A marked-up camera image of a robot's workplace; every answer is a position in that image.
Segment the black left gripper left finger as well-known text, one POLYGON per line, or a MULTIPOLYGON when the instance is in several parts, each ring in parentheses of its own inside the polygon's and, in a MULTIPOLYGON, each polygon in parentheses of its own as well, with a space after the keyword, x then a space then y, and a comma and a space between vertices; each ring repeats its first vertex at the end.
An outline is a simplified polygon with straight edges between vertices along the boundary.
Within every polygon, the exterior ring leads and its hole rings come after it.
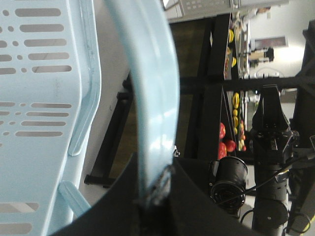
POLYGON ((140 236, 137 153, 121 175, 88 211, 54 236, 140 236))

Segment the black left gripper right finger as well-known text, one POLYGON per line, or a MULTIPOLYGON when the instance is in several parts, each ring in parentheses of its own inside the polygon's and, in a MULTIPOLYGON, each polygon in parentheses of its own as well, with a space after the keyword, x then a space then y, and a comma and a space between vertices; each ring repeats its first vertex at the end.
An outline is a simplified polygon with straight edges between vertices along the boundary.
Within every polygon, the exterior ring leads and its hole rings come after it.
POLYGON ((164 236, 257 236, 208 196, 209 163, 174 158, 171 190, 162 217, 164 236))

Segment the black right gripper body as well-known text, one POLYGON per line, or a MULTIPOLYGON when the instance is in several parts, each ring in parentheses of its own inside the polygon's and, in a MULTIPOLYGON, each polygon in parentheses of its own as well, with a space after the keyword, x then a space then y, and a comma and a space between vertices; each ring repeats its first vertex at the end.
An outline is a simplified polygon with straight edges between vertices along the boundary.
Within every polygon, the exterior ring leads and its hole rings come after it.
POLYGON ((293 159, 299 133, 284 115, 277 85, 262 87, 249 138, 256 170, 279 170, 293 159))

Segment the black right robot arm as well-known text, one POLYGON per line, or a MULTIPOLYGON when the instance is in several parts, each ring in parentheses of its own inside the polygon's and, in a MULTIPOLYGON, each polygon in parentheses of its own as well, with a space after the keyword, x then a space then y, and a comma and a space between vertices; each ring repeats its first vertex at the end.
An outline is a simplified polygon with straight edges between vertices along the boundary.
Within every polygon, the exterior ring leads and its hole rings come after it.
POLYGON ((211 199, 226 212, 238 214, 246 195, 254 191, 252 229, 265 236, 285 235, 289 170, 297 161, 293 149, 298 140, 299 133, 290 129, 283 113, 277 85, 263 86, 247 135, 255 185, 246 188, 248 168, 244 161, 226 156, 212 164, 215 182, 210 188, 211 199))

